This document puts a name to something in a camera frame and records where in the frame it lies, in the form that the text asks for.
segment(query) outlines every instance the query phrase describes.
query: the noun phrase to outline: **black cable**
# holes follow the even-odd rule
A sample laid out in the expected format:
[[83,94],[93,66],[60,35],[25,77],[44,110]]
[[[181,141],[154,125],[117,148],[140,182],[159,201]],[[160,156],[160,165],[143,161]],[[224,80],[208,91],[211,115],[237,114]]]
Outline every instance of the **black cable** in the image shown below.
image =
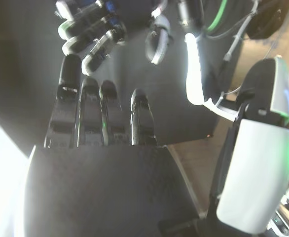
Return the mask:
[[[279,2],[280,0],[273,0],[270,1],[266,4],[264,4],[263,6],[261,6],[259,9],[257,9],[256,13],[254,15],[259,15],[261,14],[263,11],[265,11],[266,9],[270,8],[271,6],[273,6],[274,4],[276,4],[277,2]],[[247,14],[246,16],[244,16],[243,18],[241,18],[237,23],[235,23],[230,29],[228,29],[227,31],[223,32],[220,35],[217,36],[210,36],[210,35],[206,35],[206,38],[210,39],[210,40],[219,40],[222,39],[226,36],[228,36],[232,31],[235,30],[235,28],[237,28],[241,23],[243,23],[243,21],[245,21],[245,19],[251,15],[252,13]]]

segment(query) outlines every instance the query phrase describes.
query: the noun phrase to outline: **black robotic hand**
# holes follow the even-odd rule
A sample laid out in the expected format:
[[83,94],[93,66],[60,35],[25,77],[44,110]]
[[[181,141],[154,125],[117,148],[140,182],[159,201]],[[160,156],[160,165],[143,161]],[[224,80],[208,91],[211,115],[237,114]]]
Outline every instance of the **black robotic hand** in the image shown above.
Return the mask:
[[149,103],[139,89],[131,98],[130,129],[126,128],[126,122],[114,83],[106,80],[99,87],[92,77],[81,82],[81,59],[67,55],[44,146],[68,149],[113,144],[156,145]]
[[124,43],[127,36],[154,20],[145,54],[158,64],[169,42],[170,24],[161,15],[166,6],[167,0],[58,0],[59,15],[66,19],[58,28],[60,37],[67,41],[63,53],[82,56],[82,72],[91,76],[116,44]]

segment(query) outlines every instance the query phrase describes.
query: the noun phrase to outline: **black surface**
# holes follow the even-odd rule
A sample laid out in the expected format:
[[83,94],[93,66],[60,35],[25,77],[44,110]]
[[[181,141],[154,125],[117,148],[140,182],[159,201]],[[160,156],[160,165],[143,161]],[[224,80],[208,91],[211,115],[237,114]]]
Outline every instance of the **black surface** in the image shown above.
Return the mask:
[[109,146],[37,150],[24,217],[25,237],[160,237],[198,216],[166,148]]
[[[120,11],[130,13],[130,19],[145,19],[147,13],[142,0],[124,0]],[[166,16],[172,26],[174,43],[159,66],[145,57],[145,38],[149,29],[129,35],[126,46],[117,46],[95,74],[101,81],[115,82],[126,124],[129,123],[130,96],[136,87],[148,95],[160,144],[200,139],[212,134],[217,116],[204,107],[191,105],[186,98],[185,79],[187,52],[183,31],[178,24],[174,6]],[[205,23],[209,25],[220,0],[208,1]],[[230,1],[224,14],[225,23],[215,33],[231,27],[246,15],[252,2]],[[54,16],[53,0],[0,0],[0,124],[16,144],[27,154],[34,144],[43,144],[56,96],[61,62],[62,44],[57,28],[62,20]],[[130,29],[145,27],[147,23],[134,21]],[[223,56],[233,38],[219,41],[202,39],[203,75],[216,75]],[[220,87],[227,90],[236,65],[238,51]]]

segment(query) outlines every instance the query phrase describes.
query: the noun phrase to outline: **green cable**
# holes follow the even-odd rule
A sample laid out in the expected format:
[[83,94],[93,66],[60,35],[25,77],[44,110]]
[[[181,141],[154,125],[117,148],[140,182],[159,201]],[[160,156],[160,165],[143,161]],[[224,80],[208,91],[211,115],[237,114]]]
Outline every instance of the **green cable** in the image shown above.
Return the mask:
[[222,0],[219,11],[218,11],[215,19],[213,20],[212,24],[207,28],[208,32],[212,31],[219,24],[219,22],[223,16],[224,9],[227,6],[227,2],[228,2],[228,0]]

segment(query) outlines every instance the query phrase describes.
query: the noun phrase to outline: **brown floor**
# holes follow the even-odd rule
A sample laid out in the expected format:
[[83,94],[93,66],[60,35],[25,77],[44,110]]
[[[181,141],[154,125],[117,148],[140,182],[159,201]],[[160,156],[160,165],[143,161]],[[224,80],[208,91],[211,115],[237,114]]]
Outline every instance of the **brown floor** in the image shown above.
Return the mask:
[[[242,83],[246,73],[257,61],[264,57],[277,35],[278,32],[267,40],[244,41],[231,89],[237,88]],[[289,24],[277,47],[271,52],[270,57],[276,55],[281,55],[289,67]],[[196,206],[200,212],[207,210],[208,196],[217,158],[224,143],[227,129],[231,124],[231,122],[222,118],[213,138],[169,146],[172,155],[180,161],[180,165],[187,175],[188,186],[196,195]]]

